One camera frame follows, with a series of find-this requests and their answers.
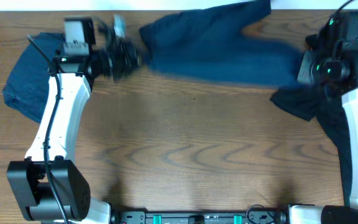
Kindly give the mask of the navy blue shorts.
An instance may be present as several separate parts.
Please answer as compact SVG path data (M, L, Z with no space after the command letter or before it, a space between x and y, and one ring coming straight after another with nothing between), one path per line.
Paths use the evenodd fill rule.
M167 15L139 30L148 66L211 82L297 86L303 56L298 49L241 33L270 13L270 1L261 0Z

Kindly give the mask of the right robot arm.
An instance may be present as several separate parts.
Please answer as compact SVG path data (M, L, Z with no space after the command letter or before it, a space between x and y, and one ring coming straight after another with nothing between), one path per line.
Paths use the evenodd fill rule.
M358 11L338 9L318 39L318 50L305 52L297 80L323 86L327 96L341 97L351 144L349 206L289 205L277 214L277 223L358 223Z

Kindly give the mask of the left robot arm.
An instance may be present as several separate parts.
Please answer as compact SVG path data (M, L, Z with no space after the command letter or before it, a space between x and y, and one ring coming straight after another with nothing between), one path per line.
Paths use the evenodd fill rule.
M118 223L110 204L91 196L75 165L81 114L93 83L114 80L140 67L141 56L125 37L125 21L93 24L92 17L67 17L62 50L48 63L48 98L39 130L23 160L7 167L7 180L22 216L44 223Z

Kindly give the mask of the black garment pile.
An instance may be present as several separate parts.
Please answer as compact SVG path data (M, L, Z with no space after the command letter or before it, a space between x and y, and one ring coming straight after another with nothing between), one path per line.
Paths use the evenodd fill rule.
M351 143L347 118L339 97L327 99L324 91L314 87L279 88L270 101L285 112L310 121L316 118L327 137L337 147L344 205L350 205L352 188Z

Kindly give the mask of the folded navy blue garment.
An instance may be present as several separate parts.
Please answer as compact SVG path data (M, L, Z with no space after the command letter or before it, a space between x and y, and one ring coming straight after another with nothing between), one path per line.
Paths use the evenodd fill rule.
M28 45L12 69L2 95L5 104L40 123L48 98L48 63Z

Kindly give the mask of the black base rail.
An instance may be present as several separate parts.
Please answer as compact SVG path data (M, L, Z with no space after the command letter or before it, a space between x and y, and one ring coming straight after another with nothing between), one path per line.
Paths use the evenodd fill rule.
M285 209L252 205L239 211L148 211L113 210L110 224L288 224Z

